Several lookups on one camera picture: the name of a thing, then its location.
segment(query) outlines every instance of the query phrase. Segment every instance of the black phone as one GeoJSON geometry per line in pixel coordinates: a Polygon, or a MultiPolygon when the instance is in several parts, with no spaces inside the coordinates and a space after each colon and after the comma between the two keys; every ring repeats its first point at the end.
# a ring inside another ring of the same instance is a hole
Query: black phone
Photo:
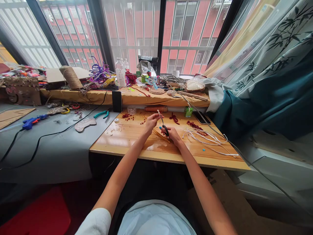
{"type": "Polygon", "coordinates": [[[201,113],[201,115],[204,117],[204,119],[206,120],[207,123],[211,124],[211,122],[206,118],[206,116],[202,113],[202,112],[197,112],[197,111],[194,111],[192,112],[194,114],[194,116],[198,119],[198,121],[201,123],[201,124],[206,124],[203,120],[203,118],[199,115],[199,113],[201,113]]]}
{"type": "Polygon", "coordinates": [[[122,112],[122,93],[120,91],[112,91],[113,112],[122,112]]]}

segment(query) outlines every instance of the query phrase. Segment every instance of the white t-shirt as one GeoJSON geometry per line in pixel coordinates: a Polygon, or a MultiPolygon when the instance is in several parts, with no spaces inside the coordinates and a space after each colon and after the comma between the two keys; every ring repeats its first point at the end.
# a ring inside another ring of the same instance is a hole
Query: white t-shirt
{"type": "MultiPolygon", "coordinates": [[[[111,216],[107,209],[91,211],[79,227],[76,235],[107,235],[111,216]]],[[[196,235],[180,210],[161,200],[137,202],[124,215],[118,235],[196,235]]]]}

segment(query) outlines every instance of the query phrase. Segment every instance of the blue glue gun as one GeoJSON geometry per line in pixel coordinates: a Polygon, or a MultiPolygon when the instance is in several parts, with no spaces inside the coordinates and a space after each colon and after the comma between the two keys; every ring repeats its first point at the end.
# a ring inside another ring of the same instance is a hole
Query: blue glue gun
{"type": "Polygon", "coordinates": [[[30,119],[24,120],[23,123],[24,125],[22,126],[23,130],[30,130],[33,127],[33,124],[37,123],[38,121],[42,120],[42,119],[46,119],[47,117],[49,117],[48,114],[43,114],[43,115],[39,115],[36,117],[32,117],[30,119]]]}

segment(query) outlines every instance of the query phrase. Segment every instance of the white cup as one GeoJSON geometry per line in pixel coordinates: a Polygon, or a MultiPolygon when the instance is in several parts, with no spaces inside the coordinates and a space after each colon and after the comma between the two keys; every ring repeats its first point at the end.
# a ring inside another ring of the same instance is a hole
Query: white cup
{"type": "Polygon", "coordinates": [[[179,70],[173,70],[172,75],[174,75],[175,77],[179,77],[179,70]]]}

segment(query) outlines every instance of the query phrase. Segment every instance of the water bottle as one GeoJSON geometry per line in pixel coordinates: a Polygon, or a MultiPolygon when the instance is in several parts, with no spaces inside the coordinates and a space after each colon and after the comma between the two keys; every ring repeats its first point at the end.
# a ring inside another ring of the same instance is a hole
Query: water bottle
{"type": "Polygon", "coordinates": [[[125,71],[129,72],[129,63],[128,63],[127,59],[125,59],[125,61],[124,61],[124,66],[125,66],[125,71]]]}
{"type": "Polygon", "coordinates": [[[115,71],[118,87],[126,87],[125,66],[123,64],[122,58],[117,57],[116,60],[117,62],[115,64],[115,71]]]}

